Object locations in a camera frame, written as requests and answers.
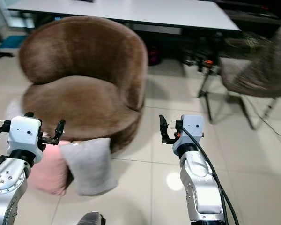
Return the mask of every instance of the red object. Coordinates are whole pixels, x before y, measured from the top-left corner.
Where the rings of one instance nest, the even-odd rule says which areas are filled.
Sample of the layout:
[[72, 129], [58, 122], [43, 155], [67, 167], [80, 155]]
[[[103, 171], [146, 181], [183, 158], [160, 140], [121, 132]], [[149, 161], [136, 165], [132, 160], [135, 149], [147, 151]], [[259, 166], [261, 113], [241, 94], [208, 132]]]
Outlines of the red object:
[[160, 50], [157, 47], [151, 46], [148, 48], [148, 62], [149, 66], [157, 65], [161, 62]]

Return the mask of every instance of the brown armchair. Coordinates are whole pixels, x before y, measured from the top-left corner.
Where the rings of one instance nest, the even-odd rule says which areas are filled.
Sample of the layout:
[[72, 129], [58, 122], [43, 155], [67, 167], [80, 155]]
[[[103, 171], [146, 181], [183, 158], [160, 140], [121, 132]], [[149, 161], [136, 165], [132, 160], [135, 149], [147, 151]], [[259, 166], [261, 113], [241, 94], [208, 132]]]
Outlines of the brown armchair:
[[42, 118], [49, 135], [65, 119], [65, 140], [110, 137], [115, 152], [133, 139], [144, 106], [147, 52], [132, 30], [107, 19], [68, 17], [31, 34], [19, 58], [33, 82], [23, 109]]
[[[228, 91], [254, 97], [272, 98], [272, 102], [264, 111], [264, 120], [273, 109], [277, 98], [281, 97], [281, 27], [272, 41], [265, 46], [253, 61], [241, 59], [220, 59], [222, 83]], [[210, 73], [204, 79], [198, 97], [204, 96], [207, 104], [209, 121], [212, 122], [206, 83]], [[250, 127], [255, 129], [241, 97], [240, 106]]]

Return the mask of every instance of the gray pillow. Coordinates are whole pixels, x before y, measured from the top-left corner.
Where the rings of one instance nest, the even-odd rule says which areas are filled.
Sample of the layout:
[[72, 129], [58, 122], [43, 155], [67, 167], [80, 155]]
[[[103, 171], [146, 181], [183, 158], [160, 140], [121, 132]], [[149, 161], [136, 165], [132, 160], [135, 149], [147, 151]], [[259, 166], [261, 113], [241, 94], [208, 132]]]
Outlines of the gray pillow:
[[118, 185], [111, 171], [110, 138], [60, 146], [79, 195], [98, 195]]

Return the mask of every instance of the chair cushion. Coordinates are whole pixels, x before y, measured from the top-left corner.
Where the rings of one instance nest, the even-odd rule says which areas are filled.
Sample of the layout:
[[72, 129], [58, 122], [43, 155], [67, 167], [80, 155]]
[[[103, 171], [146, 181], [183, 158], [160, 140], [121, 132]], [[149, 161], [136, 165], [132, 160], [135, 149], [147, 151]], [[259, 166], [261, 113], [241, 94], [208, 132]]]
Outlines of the chair cushion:
[[242, 59], [220, 58], [222, 82], [228, 90], [234, 91], [234, 79], [248, 67], [250, 62]]
[[141, 116], [123, 105], [114, 84], [86, 76], [31, 85], [23, 96], [23, 108], [41, 118], [42, 130], [51, 136], [57, 123], [65, 119], [63, 138], [69, 141], [116, 135]]

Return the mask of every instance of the cushion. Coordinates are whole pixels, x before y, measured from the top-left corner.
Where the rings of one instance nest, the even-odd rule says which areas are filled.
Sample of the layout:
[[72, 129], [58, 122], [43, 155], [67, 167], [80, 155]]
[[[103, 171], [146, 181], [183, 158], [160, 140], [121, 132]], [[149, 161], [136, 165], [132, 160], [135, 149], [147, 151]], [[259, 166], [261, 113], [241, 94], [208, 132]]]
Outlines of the cushion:
[[[60, 141], [59, 145], [68, 144]], [[53, 195], [64, 195], [67, 187], [68, 168], [58, 145], [48, 144], [43, 159], [36, 163], [28, 177], [28, 184]]]
[[79, 195], [98, 195], [118, 185], [111, 171], [109, 145], [110, 138], [98, 138], [60, 147]]
[[50, 136], [54, 136], [56, 124], [65, 119], [63, 138], [69, 141], [110, 137], [128, 128], [141, 112], [122, 102], [117, 86], [86, 76], [32, 85], [23, 96], [25, 112], [35, 112], [43, 120], [42, 129]]

